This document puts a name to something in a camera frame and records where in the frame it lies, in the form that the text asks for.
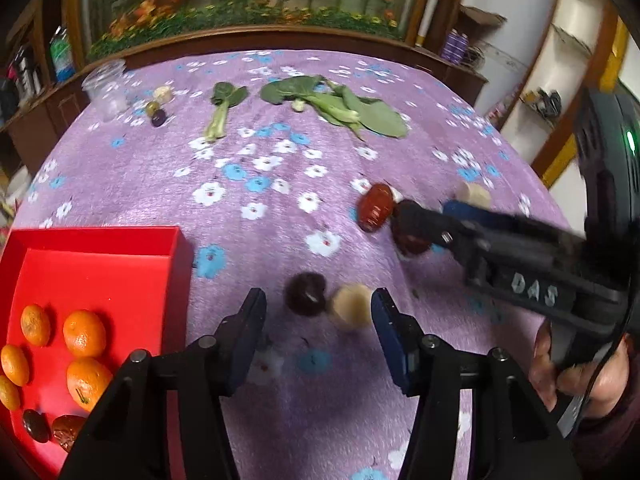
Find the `right hand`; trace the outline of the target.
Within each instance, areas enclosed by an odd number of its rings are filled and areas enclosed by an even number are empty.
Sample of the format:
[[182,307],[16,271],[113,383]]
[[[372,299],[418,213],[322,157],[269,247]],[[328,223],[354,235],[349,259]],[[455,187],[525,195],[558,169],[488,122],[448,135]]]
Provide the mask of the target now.
[[[552,411],[556,400],[558,400],[556,395],[558,392],[567,396],[584,396],[586,394],[598,363],[578,364],[562,372],[557,372],[550,359],[550,349],[550,323],[544,321],[536,335],[533,361],[529,367],[528,378],[546,408]],[[632,350],[634,350],[634,343],[631,336],[625,335],[592,386],[586,408],[587,417],[602,418],[615,408],[623,396],[629,379],[629,353]]]

